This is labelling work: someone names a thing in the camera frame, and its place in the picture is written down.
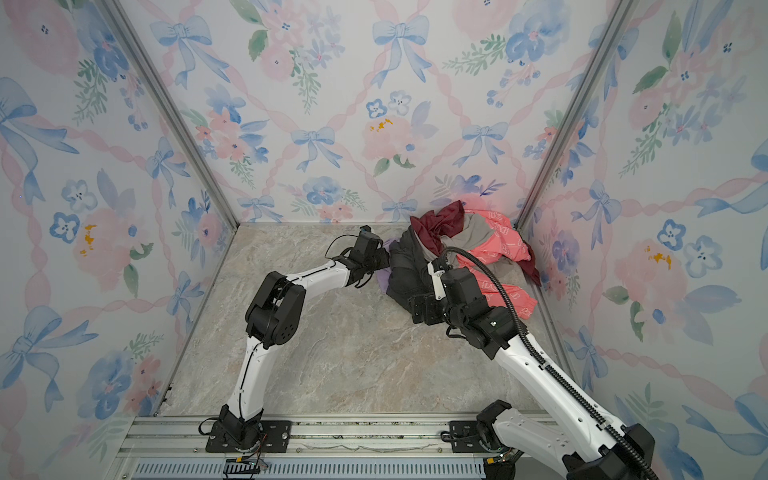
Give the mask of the purple cloth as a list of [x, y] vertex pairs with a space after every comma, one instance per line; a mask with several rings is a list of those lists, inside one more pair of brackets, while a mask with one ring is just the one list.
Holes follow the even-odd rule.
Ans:
[[[383, 243], [383, 247], [388, 254], [391, 254], [391, 246], [395, 241], [395, 238], [390, 238]], [[391, 267], [385, 267], [375, 272], [375, 278], [382, 294], [385, 294], [388, 290], [391, 273]]]

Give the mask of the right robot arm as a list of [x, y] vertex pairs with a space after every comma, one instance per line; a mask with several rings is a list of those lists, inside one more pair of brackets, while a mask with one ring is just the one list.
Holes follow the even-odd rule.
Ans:
[[565, 479], [653, 479], [655, 440], [639, 424], [626, 425], [571, 380], [541, 348], [513, 308], [492, 307], [466, 268], [431, 263], [432, 290], [424, 297], [430, 313], [449, 334], [466, 341], [515, 377], [550, 415], [549, 427], [496, 400], [476, 417], [455, 445], [490, 453], [511, 450], [534, 457]]

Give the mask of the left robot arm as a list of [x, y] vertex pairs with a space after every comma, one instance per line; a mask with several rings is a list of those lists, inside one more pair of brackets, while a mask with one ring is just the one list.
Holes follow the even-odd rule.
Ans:
[[252, 454], [267, 441], [268, 452], [286, 450], [287, 441], [262, 421], [277, 353], [297, 333], [307, 301], [335, 289], [360, 288], [388, 266], [383, 240], [365, 225], [353, 246], [327, 256], [323, 265], [289, 275], [267, 274], [245, 314], [246, 350], [232, 394], [211, 430], [201, 433], [208, 453]]

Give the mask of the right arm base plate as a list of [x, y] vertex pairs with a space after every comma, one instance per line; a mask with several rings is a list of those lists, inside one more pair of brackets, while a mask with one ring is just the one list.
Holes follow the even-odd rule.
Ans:
[[450, 421], [440, 440], [448, 443], [453, 453], [500, 454], [509, 450], [490, 427], [477, 421]]

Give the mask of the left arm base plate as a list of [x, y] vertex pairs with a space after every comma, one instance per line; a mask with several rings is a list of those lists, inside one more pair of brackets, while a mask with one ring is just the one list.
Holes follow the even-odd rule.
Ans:
[[259, 421], [246, 425], [241, 433], [229, 433], [215, 421], [205, 429], [204, 420], [198, 426], [198, 433], [206, 440], [207, 453], [286, 453], [293, 423], [288, 420]]

